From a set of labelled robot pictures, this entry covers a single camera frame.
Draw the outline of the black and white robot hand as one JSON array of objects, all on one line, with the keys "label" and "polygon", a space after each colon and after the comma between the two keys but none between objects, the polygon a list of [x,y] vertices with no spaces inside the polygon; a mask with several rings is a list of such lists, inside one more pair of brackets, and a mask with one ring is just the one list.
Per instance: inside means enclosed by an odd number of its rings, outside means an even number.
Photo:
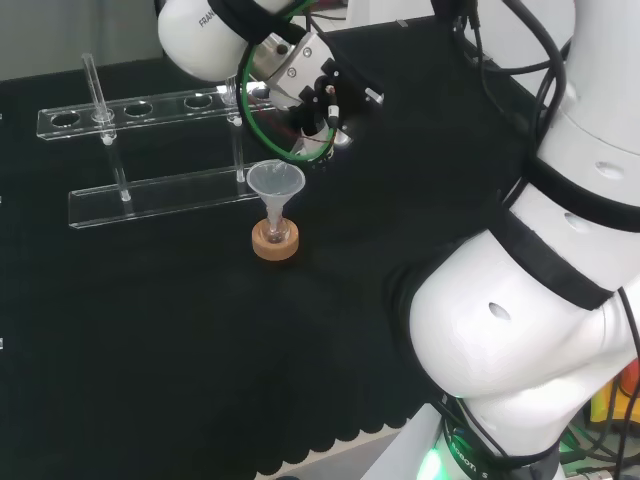
[{"label": "black and white robot hand", "polygon": [[384,104],[382,87],[325,35],[304,32],[291,44],[272,34],[247,53],[239,107],[255,138],[286,163],[302,166],[331,156]]}]

